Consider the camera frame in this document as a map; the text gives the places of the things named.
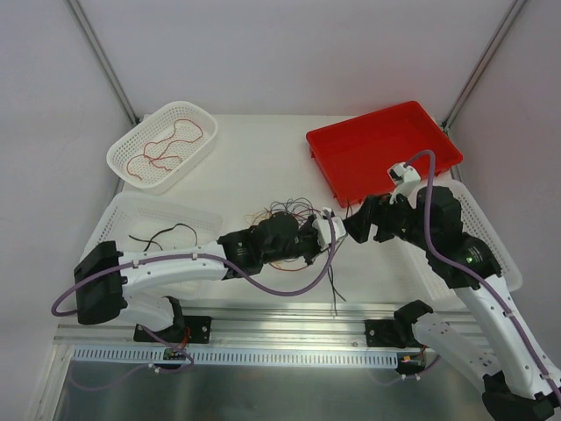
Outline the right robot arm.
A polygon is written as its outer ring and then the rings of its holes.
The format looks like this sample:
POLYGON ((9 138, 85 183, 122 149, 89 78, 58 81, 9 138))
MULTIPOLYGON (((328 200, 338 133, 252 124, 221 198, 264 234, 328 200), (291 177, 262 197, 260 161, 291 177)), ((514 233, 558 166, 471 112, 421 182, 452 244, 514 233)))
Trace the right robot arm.
POLYGON ((529 332, 490 247, 463 227, 460 201, 445 186, 403 195, 369 196, 344 220, 358 243, 401 239, 423 250, 431 270, 471 312, 490 351, 449 327, 416 300, 394 313, 394 338, 434 350, 481 395, 495 420, 547 420, 560 406, 560 371, 529 332))

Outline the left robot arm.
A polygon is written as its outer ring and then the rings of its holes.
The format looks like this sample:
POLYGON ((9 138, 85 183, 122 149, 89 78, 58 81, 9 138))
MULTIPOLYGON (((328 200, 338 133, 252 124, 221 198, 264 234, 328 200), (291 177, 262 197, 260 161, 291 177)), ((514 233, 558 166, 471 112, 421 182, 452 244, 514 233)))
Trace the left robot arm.
POLYGON ((100 325, 127 318, 165 341, 175 341, 183 334, 184 320, 174 314, 171 298, 148 297, 149 289, 242 278, 271 296, 303 295, 325 277, 324 271, 308 286, 293 291, 267 287, 255 276, 265 265, 280 260, 304 259, 311 264, 321 253, 332 258, 338 223, 328 211, 309 217, 304 225, 286 212, 277 212, 206 245, 170 253, 125 253, 113 240, 101 242, 75 268, 77 320, 82 325, 100 325))

